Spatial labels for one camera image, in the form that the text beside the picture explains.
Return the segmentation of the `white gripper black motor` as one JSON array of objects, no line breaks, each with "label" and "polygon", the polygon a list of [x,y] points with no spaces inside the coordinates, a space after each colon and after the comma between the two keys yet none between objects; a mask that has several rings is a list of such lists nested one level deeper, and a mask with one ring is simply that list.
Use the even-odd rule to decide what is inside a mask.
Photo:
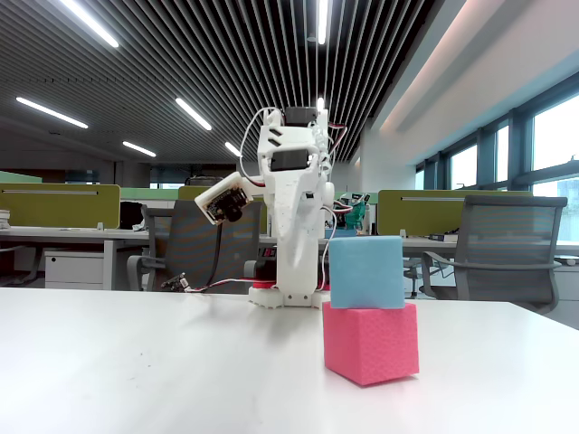
[{"label": "white gripper black motor", "polygon": [[331,171],[325,145],[259,144],[256,184],[274,193],[278,241],[292,240],[292,265],[309,262],[312,245],[323,237],[321,194]]}]

